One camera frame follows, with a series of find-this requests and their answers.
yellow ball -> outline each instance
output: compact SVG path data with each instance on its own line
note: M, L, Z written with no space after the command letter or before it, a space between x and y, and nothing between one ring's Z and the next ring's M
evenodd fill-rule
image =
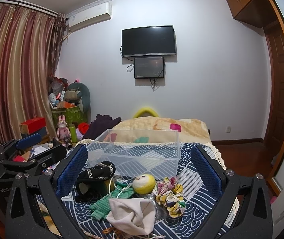
M142 174L136 177L132 183L135 192L141 195L151 193L155 185L156 181L150 174Z

wooden door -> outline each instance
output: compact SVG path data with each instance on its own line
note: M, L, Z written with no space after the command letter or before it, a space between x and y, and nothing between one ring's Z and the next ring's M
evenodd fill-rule
M284 141L284 34L278 22L264 31L272 71L272 99L265 144L275 156Z

transparent plastic box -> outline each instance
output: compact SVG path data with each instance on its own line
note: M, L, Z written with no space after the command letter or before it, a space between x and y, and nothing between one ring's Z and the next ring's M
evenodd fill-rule
M136 177L149 173L155 179L175 177L181 158L177 130L106 130L88 149L88 166L103 161L115 165L116 175Z

wall-mounted air conditioner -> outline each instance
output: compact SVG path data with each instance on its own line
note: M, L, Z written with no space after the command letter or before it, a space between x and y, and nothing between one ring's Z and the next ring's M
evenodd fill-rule
M75 32L78 29L110 19L111 4L107 2L72 15L69 19L69 29L71 32Z

bolt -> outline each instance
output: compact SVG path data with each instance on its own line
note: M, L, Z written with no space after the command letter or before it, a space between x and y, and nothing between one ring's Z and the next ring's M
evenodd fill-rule
M44 172L44 175L45 175L45 176L50 176L52 173L53 173L53 170L52 170L52 169L47 169L47 170Z
M15 176L16 179L21 179L22 178L22 173L18 173L16 176Z
M234 175L234 171L231 170L231 169L227 169L227 170L226 170L226 174L227 174L228 176L233 176L233 175Z
M262 180L262 179L263 179L263 176L262 176L260 173L257 173L257 174L256 174L256 178L258 178L259 180Z

